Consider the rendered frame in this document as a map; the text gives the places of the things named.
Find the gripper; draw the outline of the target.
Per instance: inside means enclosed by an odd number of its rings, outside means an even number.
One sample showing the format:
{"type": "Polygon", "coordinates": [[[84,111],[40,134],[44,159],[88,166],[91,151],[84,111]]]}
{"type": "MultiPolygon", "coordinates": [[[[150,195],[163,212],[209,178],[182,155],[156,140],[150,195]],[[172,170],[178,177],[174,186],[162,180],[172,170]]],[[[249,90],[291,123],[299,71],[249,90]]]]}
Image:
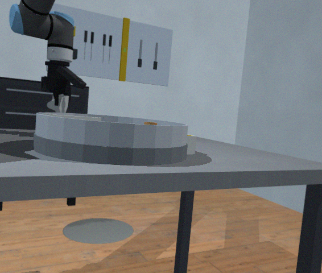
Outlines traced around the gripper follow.
{"type": "Polygon", "coordinates": [[[71,83],[56,70],[59,65],[69,67],[69,62],[50,60],[45,61],[45,65],[48,66],[48,71],[47,76],[41,79],[41,90],[53,92],[52,101],[47,103],[47,107],[56,113],[65,113],[71,100],[71,83]]]}

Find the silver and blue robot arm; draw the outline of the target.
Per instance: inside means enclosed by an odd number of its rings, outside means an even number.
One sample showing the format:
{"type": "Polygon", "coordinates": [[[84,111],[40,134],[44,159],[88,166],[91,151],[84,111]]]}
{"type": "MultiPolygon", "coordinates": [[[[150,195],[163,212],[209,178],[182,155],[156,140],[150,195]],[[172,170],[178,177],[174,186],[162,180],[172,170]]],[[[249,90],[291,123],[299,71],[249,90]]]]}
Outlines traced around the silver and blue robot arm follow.
{"type": "MultiPolygon", "coordinates": [[[[71,63],[74,20],[65,13],[51,11],[54,2],[55,0],[21,0],[19,5],[13,4],[9,13],[10,27],[15,33],[47,40],[48,60],[71,63]]],[[[56,71],[76,88],[85,88],[86,83],[67,67],[59,65],[56,71]]]]}

